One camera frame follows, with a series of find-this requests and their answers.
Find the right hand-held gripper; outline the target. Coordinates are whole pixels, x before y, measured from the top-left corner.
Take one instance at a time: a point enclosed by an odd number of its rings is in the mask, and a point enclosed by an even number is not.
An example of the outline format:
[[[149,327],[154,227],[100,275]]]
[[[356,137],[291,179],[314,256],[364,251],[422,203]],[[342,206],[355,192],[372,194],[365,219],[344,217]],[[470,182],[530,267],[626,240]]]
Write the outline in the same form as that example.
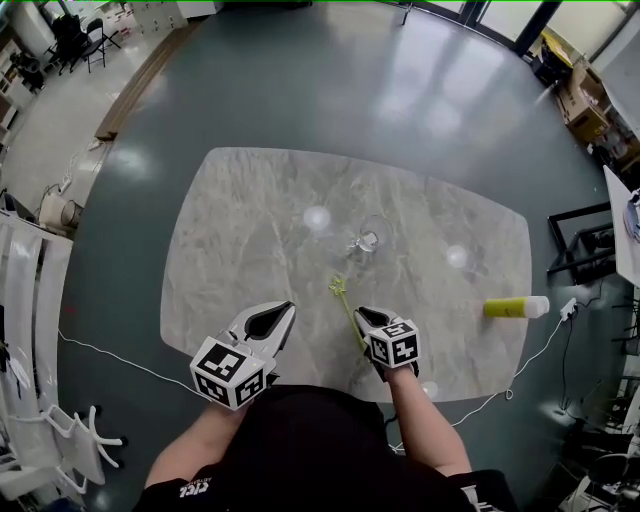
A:
[[[388,309],[360,306],[353,312],[359,335],[367,345],[365,356],[383,382],[385,372],[409,366],[419,376],[420,335],[414,322]]]

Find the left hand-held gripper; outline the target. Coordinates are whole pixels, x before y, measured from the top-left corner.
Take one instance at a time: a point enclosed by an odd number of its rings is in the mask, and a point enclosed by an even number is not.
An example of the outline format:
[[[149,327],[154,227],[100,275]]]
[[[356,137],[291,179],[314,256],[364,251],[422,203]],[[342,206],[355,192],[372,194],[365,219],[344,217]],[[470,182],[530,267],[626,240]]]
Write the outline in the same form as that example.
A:
[[[190,370],[196,391],[207,400],[237,411],[278,378],[276,355],[296,319],[291,301],[272,301],[240,312],[229,328],[208,337]]]

